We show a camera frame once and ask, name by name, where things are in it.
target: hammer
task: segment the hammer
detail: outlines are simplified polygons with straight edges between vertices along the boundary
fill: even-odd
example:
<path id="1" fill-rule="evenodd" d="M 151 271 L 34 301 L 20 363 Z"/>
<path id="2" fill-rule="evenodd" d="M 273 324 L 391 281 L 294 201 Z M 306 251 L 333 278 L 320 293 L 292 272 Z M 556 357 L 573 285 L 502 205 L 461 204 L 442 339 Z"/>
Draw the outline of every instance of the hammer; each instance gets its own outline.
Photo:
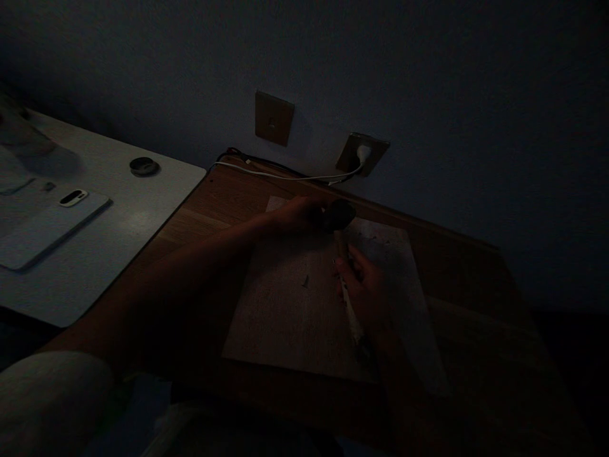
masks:
<path id="1" fill-rule="evenodd" d="M 329 234 L 334 234 L 334 240 L 336 241 L 336 250 L 338 256 L 345 262 L 349 262 L 349 250 L 347 243 L 344 239 L 343 230 L 351 223 L 355 217 L 355 208 L 345 199 L 338 199 L 330 203 L 328 209 L 324 213 L 318 215 L 318 224 L 322 230 Z M 359 346 L 360 340 L 363 337 L 363 329 L 360 325 L 353 307 L 351 306 L 351 300 L 349 299 L 349 292 L 347 285 L 342 276 L 339 276 L 341 280 L 341 287 L 343 289 L 343 298 L 346 304 L 347 318 L 349 319 L 349 327 L 351 328 L 351 336 L 353 337 L 353 343 L 356 347 Z"/>

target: white cable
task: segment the white cable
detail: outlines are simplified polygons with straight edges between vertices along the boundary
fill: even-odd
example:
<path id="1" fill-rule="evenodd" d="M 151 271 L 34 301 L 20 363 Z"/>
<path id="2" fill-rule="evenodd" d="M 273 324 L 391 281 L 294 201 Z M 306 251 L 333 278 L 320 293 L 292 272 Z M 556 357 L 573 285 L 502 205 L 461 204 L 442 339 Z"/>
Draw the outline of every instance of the white cable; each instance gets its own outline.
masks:
<path id="1" fill-rule="evenodd" d="M 312 180 L 312 179 L 345 178 L 347 176 L 354 175 L 355 173 L 357 173 L 358 171 L 360 171 L 363 168 L 363 163 L 360 163 L 358 168 L 354 169 L 353 171 L 350 171 L 349 173 L 345 173 L 343 175 L 311 176 L 311 177 L 308 177 L 308 178 L 284 178 L 283 176 L 271 175 L 270 173 L 263 173 L 262 171 L 248 170 L 247 168 L 243 168 L 243 167 L 240 167 L 238 165 L 227 164 L 226 162 L 214 162 L 214 165 L 225 165 L 225 166 L 229 166 L 231 168 L 237 168 L 237 169 L 239 169 L 241 171 L 245 171 L 246 173 L 250 173 L 251 175 L 268 176 L 269 178 L 283 179 L 283 180 L 286 180 L 286 181 L 307 181 L 307 180 Z"/>
<path id="2" fill-rule="evenodd" d="M 262 171 L 248 170 L 247 168 L 243 168 L 238 165 L 227 164 L 226 162 L 214 162 L 214 165 L 225 165 L 225 166 L 229 166 L 231 168 L 237 168 L 241 171 L 245 171 L 246 173 L 249 173 L 250 175 L 267 176 L 269 178 L 283 179 L 285 181 L 307 181 L 307 180 L 313 180 L 313 179 L 314 180 L 334 179 L 334 178 L 345 178 L 347 176 L 354 175 L 355 173 L 360 171 L 363 168 L 364 164 L 366 163 L 366 160 L 368 159 L 368 157 L 370 157 L 371 152 L 372 152 L 372 149 L 370 149 L 370 147 L 360 145 L 357 148 L 357 158 L 360 160 L 360 165 L 358 168 L 354 169 L 353 171 L 350 171 L 349 173 L 344 173 L 343 175 L 332 175 L 332 176 L 310 176 L 308 178 L 284 178 L 283 176 L 271 175 L 270 173 L 263 173 Z M 336 184 L 337 182 L 339 182 L 339 181 L 330 181 L 327 184 L 328 184 L 328 186 L 331 186 L 332 184 Z"/>

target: hammer head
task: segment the hammer head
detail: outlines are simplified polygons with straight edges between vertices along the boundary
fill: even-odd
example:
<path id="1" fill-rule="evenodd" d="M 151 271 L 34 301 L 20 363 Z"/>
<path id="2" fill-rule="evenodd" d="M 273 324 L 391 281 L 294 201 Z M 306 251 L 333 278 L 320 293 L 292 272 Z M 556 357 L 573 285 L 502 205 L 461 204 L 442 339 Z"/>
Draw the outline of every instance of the hammer head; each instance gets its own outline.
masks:
<path id="1" fill-rule="evenodd" d="M 345 199 L 334 200 L 320 218 L 320 226 L 324 232 L 333 233 L 343 230 L 355 217 L 355 208 Z"/>

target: hand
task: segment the hand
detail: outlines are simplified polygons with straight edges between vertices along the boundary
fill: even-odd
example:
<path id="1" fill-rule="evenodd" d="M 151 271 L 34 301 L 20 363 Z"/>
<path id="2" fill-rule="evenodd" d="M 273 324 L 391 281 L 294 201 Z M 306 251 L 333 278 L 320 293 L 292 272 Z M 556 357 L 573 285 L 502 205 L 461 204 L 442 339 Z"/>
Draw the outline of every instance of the hand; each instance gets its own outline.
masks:
<path id="1" fill-rule="evenodd" d="M 353 257 L 353 268 L 342 258 L 335 261 L 349 292 L 351 306 L 369 336 L 393 328 L 387 296 L 385 293 L 383 271 L 364 256 L 359 249 L 349 245 L 349 254 Z M 340 281 L 337 292 L 343 294 Z"/>
<path id="2" fill-rule="evenodd" d="M 324 197 L 299 195 L 281 208 L 267 214 L 280 232 L 302 232 L 313 228 L 311 213 L 316 210 L 320 211 L 326 206 L 327 201 Z"/>

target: white plug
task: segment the white plug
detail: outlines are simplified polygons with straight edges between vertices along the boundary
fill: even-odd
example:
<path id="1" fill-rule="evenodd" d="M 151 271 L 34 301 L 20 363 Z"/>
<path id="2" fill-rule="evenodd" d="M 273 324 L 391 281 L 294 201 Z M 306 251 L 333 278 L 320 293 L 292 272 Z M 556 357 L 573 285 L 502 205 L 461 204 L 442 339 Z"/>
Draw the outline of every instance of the white plug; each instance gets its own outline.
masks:
<path id="1" fill-rule="evenodd" d="M 360 160 L 360 167 L 366 163 L 371 153 L 372 149 L 369 146 L 361 145 L 357 148 L 357 158 Z"/>

